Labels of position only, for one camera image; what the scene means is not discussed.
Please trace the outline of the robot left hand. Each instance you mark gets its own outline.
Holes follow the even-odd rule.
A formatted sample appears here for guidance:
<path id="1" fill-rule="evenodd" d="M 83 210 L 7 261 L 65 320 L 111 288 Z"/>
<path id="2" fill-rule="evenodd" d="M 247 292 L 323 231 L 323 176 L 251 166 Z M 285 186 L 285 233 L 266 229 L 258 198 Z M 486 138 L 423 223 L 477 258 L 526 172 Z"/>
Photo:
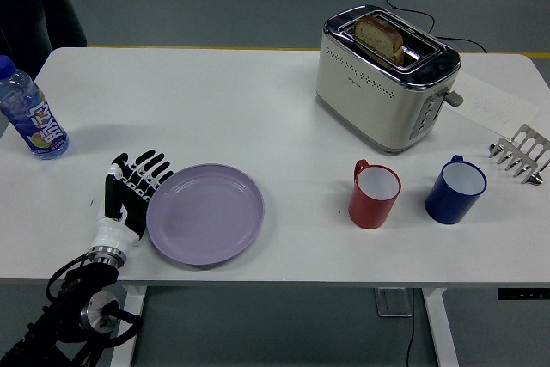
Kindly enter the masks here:
<path id="1" fill-rule="evenodd" d="M 165 155 L 155 150 L 133 161 L 126 153 L 117 156 L 105 178 L 104 200 L 96 219 L 98 233 L 91 250 L 128 254 L 144 235 L 153 195 L 173 174 Z"/>

